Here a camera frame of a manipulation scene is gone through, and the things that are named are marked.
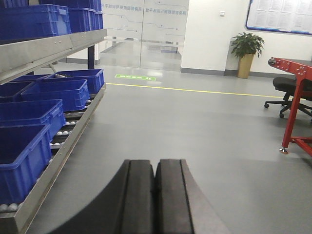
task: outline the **yellow floor line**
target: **yellow floor line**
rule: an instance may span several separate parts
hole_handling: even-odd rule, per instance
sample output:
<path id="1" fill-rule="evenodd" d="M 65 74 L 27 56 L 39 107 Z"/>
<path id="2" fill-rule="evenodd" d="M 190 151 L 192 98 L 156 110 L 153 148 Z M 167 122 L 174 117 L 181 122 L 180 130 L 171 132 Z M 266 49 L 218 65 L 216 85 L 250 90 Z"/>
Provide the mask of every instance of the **yellow floor line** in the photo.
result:
<path id="1" fill-rule="evenodd" d="M 208 94 L 229 94 L 229 95 L 252 96 L 252 97 L 263 97 L 263 98 L 283 98 L 283 97 L 269 96 L 269 95 L 239 94 L 239 93 L 216 92 L 216 91 L 193 90 L 193 89 L 177 89 L 177 88 L 145 86 L 145 85 L 136 85 L 136 84 L 117 84 L 117 83 L 106 83 L 106 84 L 107 85 L 128 86 L 128 87 L 151 88 L 151 89 L 178 90 L 178 91 L 185 91 L 185 92 L 197 92 L 197 93 L 208 93 Z"/>

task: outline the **office chair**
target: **office chair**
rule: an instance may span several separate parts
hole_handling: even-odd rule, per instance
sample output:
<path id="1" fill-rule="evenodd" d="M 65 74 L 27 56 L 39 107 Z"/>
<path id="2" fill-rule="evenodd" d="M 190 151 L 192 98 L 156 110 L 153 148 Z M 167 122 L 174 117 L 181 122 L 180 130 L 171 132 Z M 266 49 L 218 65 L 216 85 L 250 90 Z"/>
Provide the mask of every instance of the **office chair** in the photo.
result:
<path id="1" fill-rule="evenodd" d="M 291 78 L 285 78 L 285 77 L 276 77 L 273 79 L 273 85 L 276 90 L 285 92 L 285 95 L 283 97 L 283 101 L 266 101 L 264 104 L 265 108 L 269 107 L 269 104 L 280 104 L 284 106 L 281 111 L 279 112 L 279 117 L 284 118 L 284 112 L 292 107 L 292 101 L 289 101 L 289 97 L 294 95 L 294 92 L 296 90 L 296 80 Z M 305 81 L 304 91 L 312 91 L 312 82 L 309 80 Z M 312 97 L 304 97 L 308 101 L 312 101 Z M 307 115 L 312 117 L 312 113 L 308 110 L 312 110 L 312 107 L 299 104 L 298 110 L 306 113 Z"/>

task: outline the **blue plastic crate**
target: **blue plastic crate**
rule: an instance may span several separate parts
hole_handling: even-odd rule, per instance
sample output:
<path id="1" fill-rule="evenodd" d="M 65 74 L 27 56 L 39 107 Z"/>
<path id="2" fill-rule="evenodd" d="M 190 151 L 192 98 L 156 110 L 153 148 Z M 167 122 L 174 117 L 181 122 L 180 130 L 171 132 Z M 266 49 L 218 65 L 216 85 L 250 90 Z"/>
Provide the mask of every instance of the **blue plastic crate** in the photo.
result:
<path id="1" fill-rule="evenodd" d="M 20 94 L 33 84 L 33 82 L 9 82 L 0 85 L 0 102 L 22 101 Z"/>
<path id="2" fill-rule="evenodd" d="M 56 75 L 64 75 L 66 77 L 58 78 Z M 65 80 L 80 80 L 86 79 L 88 81 L 88 89 L 90 94 L 97 94 L 101 87 L 104 85 L 103 69 L 89 69 L 78 71 L 61 71 L 56 72 L 46 77 L 44 82 L 55 82 Z"/>
<path id="3" fill-rule="evenodd" d="M 0 7 L 20 7 L 28 5 L 28 0 L 0 0 Z"/>
<path id="4" fill-rule="evenodd" d="M 17 77 L 15 79 L 11 80 L 10 82 L 21 82 L 21 81 L 40 82 L 49 75 L 50 74 L 46 74 L 46 75 L 24 75 L 21 77 Z"/>
<path id="5" fill-rule="evenodd" d="M 95 11 L 102 10 L 100 0 L 39 0 L 39 3 L 68 6 L 72 8 L 91 8 Z"/>
<path id="6" fill-rule="evenodd" d="M 0 204 L 21 203 L 49 163 L 49 125 L 0 127 Z"/>
<path id="7" fill-rule="evenodd" d="M 0 39 L 34 39 L 70 34 L 68 7 L 32 5 L 0 9 Z"/>
<path id="8" fill-rule="evenodd" d="M 95 10 L 89 8 L 68 8 L 68 13 L 73 33 L 93 30 Z"/>
<path id="9" fill-rule="evenodd" d="M 96 19 L 96 25 L 97 25 L 97 30 L 98 29 L 103 29 L 103 12 L 98 11 L 95 13 L 95 19 Z"/>
<path id="10" fill-rule="evenodd" d="M 65 125 L 62 100 L 0 103 L 0 126 L 50 124 L 49 139 Z"/>
<path id="11" fill-rule="evenodd" d="M 85 79 L 36 83 L 21 96 L 24 101 L 62 99 L 64 111 L 82 110 L 90 98 Z"/>

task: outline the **glass door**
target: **glass door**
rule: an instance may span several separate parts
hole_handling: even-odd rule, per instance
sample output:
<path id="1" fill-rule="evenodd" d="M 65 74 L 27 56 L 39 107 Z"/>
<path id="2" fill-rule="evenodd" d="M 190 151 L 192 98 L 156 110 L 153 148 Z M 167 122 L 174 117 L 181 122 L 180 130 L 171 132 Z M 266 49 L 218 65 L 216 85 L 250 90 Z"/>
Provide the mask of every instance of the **glass door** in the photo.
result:
<path id="1" fill-rule="evenodd" d="M 100 64 L 180 71 L 189 0 L 102 1 Z"/>

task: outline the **green floor sign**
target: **green floor sign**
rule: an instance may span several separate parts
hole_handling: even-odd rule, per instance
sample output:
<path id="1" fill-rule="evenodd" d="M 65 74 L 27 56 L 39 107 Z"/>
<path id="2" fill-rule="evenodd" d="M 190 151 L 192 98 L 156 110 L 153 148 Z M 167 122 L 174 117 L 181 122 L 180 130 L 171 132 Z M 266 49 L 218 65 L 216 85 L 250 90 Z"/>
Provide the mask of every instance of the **green floor sign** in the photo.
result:
<path id="1" fill-rule="evenodd" d="M 115 78 L 141 79 L 141 80 L 156 81 L 155 77 L 143 77 L 143 76 L 133 76 L 133 75 L 122 75 L 122 74 L 116 74 Z"/>

